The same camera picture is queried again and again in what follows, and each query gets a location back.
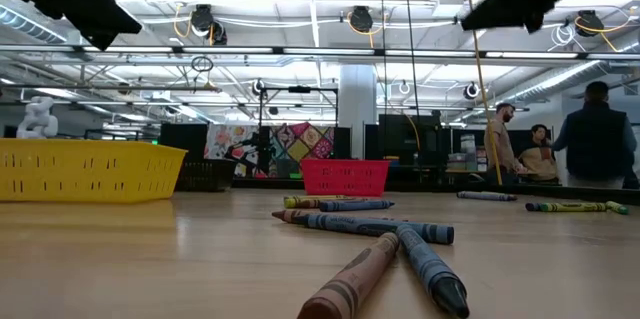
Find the red plastic basket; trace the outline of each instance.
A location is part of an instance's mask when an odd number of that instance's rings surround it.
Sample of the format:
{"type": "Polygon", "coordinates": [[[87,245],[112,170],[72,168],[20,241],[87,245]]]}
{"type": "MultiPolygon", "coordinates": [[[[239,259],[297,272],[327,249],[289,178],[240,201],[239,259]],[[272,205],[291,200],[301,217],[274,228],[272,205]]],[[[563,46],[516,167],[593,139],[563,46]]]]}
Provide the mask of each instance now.
{"type": "Polygon", "coordinates": [[[300,162],[309,195],[381,196],[388,160],[304,159],[300,162]]]}

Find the dark vest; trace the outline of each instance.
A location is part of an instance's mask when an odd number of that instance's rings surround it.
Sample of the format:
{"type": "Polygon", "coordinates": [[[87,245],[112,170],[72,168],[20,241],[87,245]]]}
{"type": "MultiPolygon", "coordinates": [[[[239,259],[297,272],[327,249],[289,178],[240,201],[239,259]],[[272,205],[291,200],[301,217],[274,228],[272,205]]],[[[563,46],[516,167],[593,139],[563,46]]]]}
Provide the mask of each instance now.
{"type": "Polygon", "coordinates": [[[627,114],[609,109],[605,102],[585,103],[566,122],[567,169],[579,179],[609,180],[624,177],[633,165],[633,153],[624,146],[627,114]]]}

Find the white robot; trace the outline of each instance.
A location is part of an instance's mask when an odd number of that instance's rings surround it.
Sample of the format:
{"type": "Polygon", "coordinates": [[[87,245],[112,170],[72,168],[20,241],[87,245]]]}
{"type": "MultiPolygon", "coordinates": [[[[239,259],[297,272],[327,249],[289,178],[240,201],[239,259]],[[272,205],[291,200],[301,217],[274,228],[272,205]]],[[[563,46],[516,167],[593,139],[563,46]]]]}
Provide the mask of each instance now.
{"type": "Polygon", "coordinates": [[[17,137],[21,139],[46,139],[58,134],[58,118],[50,115],[53,99],[33,97],[27,104],[24,120],[18,126],[17,137]]]}

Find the pillar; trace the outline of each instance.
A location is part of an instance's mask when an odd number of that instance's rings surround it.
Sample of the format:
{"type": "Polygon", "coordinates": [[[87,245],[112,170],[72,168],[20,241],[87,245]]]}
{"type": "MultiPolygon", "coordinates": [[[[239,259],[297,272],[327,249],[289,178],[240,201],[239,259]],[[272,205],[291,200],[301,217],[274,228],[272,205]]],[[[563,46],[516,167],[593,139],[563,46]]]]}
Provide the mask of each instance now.
{"type": "Polygon", "coordinates": [[[351,156],[364,159],[364,125],[375,124],[378,115],[373,65],[343,65],[338,100],[338,126],[351,128],[351,156]]]}

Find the yellow plastic basket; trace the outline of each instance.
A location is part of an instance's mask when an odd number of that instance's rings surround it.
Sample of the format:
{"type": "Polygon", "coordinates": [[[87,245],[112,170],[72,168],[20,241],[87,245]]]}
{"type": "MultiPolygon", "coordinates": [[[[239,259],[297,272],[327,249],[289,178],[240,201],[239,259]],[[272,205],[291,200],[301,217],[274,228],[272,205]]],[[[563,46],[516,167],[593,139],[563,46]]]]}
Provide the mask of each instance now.
{"type": "Polygon", "coordinates": [[[169,198],[185,154],[140,142],[0,139],[0,201],[169,198]]]}

